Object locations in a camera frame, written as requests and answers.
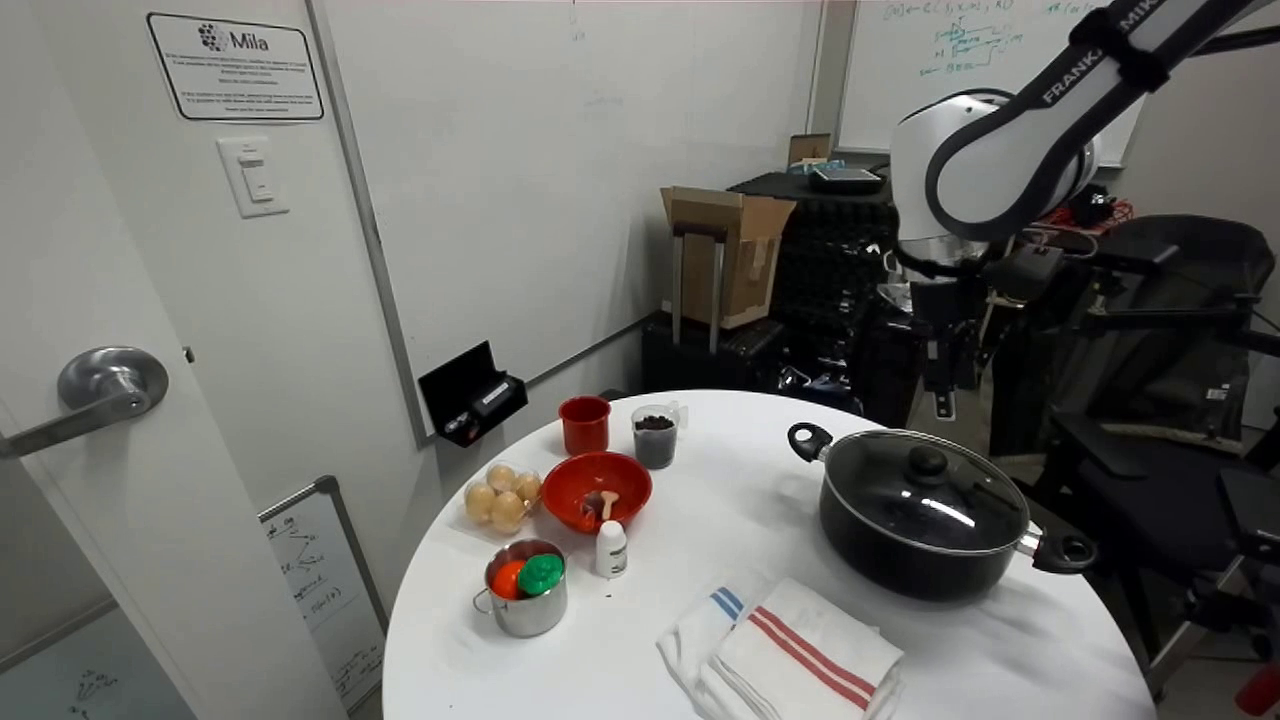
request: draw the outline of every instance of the small bowl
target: small bowl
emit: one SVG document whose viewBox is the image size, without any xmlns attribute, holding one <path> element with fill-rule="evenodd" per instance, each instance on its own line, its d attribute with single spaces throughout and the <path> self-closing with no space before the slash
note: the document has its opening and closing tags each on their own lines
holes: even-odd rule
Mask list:
<svg viewBox="0 0 1280 720">
<path fill-rule="evenodd" d="M 598 537 L 605 493 L 618 493 L 609 520 L 634 524 L 648 504 L 654 476 L 643 464 L 618 453 L 570 456 L 546 476 L 539 499 L 563 528 Z"/>
</svg>

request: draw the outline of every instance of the napkin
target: napkin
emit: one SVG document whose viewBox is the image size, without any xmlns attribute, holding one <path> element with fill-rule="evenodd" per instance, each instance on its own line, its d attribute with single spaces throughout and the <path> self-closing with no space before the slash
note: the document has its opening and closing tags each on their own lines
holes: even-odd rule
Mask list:
<svg viewBox="0 0 1280 720">
<path fill-rule="evenodd" d="M 731 720 L 887 716 L 899 647 L 795 578 L 782 578 L 711 651 L 709 671 L 753 709 Z"/>
<path fill-rule="evenodd" d="M 709 668 L 709 656 L 722 647 L 722 639 L 731 632 L 737 620 L 744 620 L 758 600 L 763 596 L 763 576 L 737 576 L 722 588 L 711 588 L 696 608 L 689 608 L 673 632 L 656 639 L 656 651 L 663 656 L 673 679 L 689 693 L 689 700 L 703 716 L 744 716 L 747 705 Z"/>
</svg>

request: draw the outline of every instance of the pot handle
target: pot handle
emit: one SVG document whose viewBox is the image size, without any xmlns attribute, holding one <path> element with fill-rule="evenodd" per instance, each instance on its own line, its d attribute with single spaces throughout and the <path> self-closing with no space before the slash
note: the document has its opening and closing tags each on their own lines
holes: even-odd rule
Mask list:
<svg viewBox="0 0 1280 720">
<path fill-rule="evenodd" d="M 790 426 L 790 443 L 799 461 L 820 461 L 825 448 L 831 443 L 831 431 L 817 426 L 817 424 L 791 424 Z"/>
<path fill-rule="evenodd" d="M 1070 528 L 1051 528 L 1033 542 L 1037 546 L 1027 554 L 1033 554 L 1033 568 L 1042 568 L 1042 571 L 1076 576 L 1095 565 L 1095 542 L 1080 530 L 1070 530 Z"/>
</svg>

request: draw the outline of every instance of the sign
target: sign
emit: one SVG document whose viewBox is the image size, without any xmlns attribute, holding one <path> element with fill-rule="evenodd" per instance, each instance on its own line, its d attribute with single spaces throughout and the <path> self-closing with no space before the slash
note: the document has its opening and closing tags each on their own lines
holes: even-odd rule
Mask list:
<svg viewBox="0 0 1280 720">
<path fill-rule="evenodd" d="M 153 11 L 153 38 L 185 120 L 319 120 L 299 29 Z"/>
<path fill-rule="evenodd" d="M 342 700 L 358 711 L 384 676 L 384 612 L 336 476 L 269 507 L 266 530 Z"/>
</svg>

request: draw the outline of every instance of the round white table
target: round white table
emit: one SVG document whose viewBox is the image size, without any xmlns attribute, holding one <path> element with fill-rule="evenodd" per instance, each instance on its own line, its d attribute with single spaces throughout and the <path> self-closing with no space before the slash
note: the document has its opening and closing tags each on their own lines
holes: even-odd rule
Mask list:
<svg viewBox="0 0 1280 720">
<path fill-rule="evenodd" d="M 784 431 L 795 418 L 817 418 L 837 437 L 878 424 L 784 397 L 663 397 L 683 405 L 683 426 L 678 461 L 654 471 L 654 499 L 634 520 L 625 576 L 591 576 L 591 538 L 563 530 L 549 511 L 519 530 L 561 542 L 571 560 L 570 612 L 549 637 L 499 637 L 471 608 L 481 571 L 503 538 L 464 517 L 464 493 L 446 504 L 394 608 L 389 720 L 696 716 L 656 639 L 741 571 L 795 576 L 850 616 L 882 624 L 909 651 L 896 720 L 1155 716 L 1116 620 L 1080 576 L 1050 576 L 1018 554 L 990 596 L 923 603 L 878 588 L 830 546 L 817 524 L 825 464 L 803 464 Z M 613 453 L 634 453 L 627 417 L 641 400 L 613 405 Z M 495 456 L 495 464 L 539 476 L 561 461 L 561 424 Z"/>
</svg>

